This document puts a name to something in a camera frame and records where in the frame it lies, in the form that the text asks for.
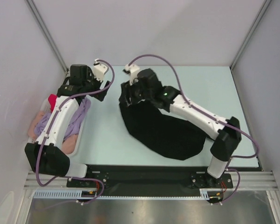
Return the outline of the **black t shirt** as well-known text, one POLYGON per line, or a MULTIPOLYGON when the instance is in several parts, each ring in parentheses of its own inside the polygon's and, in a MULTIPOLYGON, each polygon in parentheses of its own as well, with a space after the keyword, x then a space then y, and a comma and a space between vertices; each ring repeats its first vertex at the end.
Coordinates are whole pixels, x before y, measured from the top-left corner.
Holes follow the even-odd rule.
POLYGON ((199 154, 209 136, 187 120, 162 114, 148 103, 128 108, 119 103, 129 134, 150 150, 184 161, 199 154))

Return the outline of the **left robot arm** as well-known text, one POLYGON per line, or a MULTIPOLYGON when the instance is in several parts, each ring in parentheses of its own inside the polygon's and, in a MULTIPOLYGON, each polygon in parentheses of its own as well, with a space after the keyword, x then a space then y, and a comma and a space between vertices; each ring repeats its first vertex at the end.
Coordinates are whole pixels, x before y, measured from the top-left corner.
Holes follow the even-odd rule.
POLYGON ((35 142, 25 146, 26 157, 36 175, 76 177, 85 187, 93 183, 94 176, 87 171, 87 165, 73 162, 61 147, 71 119, 87 100, 87 96, 99 101, 104 100, 113 83, 106 81, 105 86, 101 87, 109 70, 114 69, 102 59, 96 59, 93 67, 85 64, 70 66, 70 75, 57 91, 55 105, 46 126, 35 142))

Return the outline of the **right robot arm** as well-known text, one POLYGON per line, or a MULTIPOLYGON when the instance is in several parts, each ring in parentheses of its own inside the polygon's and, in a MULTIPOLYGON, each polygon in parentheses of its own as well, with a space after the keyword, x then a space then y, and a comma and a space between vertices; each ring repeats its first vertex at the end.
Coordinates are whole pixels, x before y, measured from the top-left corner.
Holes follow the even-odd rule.
POLYGON ((126 65, 123 71, 129 75, 129 80, 121 84, 121 105, 135 108, 139 104, 148 103, 178 115, 204 131, 214 141, 205 181, 210 187, 221 184, 222 174, 242 140, 239 120, 215 115, 191 101, 181 88, 162 85, 152 69, 142 70, 132 64, 126 65))

